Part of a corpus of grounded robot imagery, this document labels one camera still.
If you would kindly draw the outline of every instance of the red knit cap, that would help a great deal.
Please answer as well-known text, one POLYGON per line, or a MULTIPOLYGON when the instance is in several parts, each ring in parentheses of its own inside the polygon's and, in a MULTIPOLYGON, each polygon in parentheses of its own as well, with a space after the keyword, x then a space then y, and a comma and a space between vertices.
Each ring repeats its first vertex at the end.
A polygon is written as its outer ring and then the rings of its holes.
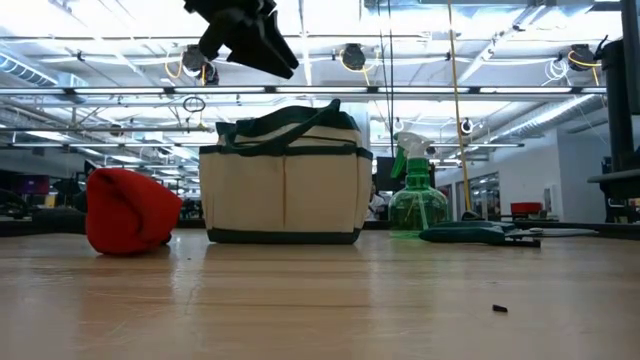
POLYGON ((97 169, 87 181, 87 238, 103 254, 133 255, 166 242, 182 200, 142 174, 97 169))

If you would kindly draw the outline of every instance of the beige bag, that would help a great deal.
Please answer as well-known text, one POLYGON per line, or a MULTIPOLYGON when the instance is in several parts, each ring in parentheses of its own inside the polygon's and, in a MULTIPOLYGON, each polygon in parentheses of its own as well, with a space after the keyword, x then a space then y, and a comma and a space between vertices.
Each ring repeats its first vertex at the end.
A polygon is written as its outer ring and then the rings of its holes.
POLYGON ((372 154, 334 100, 219 123, 218 145, 200 148, 209 240, 218 243, 352 244, 364 223, 372 154))

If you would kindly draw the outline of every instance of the desk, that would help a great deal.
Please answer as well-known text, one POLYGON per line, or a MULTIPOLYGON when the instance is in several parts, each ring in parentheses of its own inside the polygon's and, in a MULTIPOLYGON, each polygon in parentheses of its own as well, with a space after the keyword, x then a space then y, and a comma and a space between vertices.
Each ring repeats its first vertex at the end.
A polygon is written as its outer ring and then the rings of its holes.
POLYGON ((390 241, 97 256, 0 239, 0 359, 637 359, 640 242, 390 241), (509 308, 493 313, 491 306, 509 308))

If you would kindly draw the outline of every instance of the green bag trim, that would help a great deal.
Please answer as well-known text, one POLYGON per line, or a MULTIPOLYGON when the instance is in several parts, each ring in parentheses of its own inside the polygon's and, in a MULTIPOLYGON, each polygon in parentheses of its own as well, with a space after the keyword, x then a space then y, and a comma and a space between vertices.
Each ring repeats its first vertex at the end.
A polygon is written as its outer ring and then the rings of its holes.
MULTIPOLYGON (((211 145, 200 147, 200 155, 206 154, 223 154, 223 155, 241 155, 238 150, 230 149, 223 145, 211 145)), ((293 146, 284 149, 266 149, 260 153, 247 155, 254 156, 303 156, 303 155, 355 155, 368 160, 373 160, 373 153, 365 148, 345 144, 343 146, 293 146)))
POLYGON ((327 112, 329 112, 331 116, 324 116, 318 123, 319 126, 360 132, 355 120, 346 112, 340 111, 339 100, 333 100, 324 108, 289 106, 260 118, 238 120, 235 124, 219 122, 216 123, 216 131, 221 136, 227 134, 243 137, 264 136, 287 125, 301 124, 310 118, 326 114, 327 112))
POLYGON ((296 245, 352 245, 361 229, 353 232, 268 232, 212 228, 207 230, 209 241, 219 244, 296 244, 296 245))

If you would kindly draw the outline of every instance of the workbench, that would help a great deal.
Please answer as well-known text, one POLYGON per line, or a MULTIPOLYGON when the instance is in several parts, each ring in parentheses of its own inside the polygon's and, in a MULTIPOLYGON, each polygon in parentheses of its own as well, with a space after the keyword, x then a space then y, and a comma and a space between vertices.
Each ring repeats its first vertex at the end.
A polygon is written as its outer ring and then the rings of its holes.
POLYGON ((640 242, 211 244, 136 258, 0 239, 0 359, 638 359, 640 242), (508 314, 492 311, 507 307, 508 314))

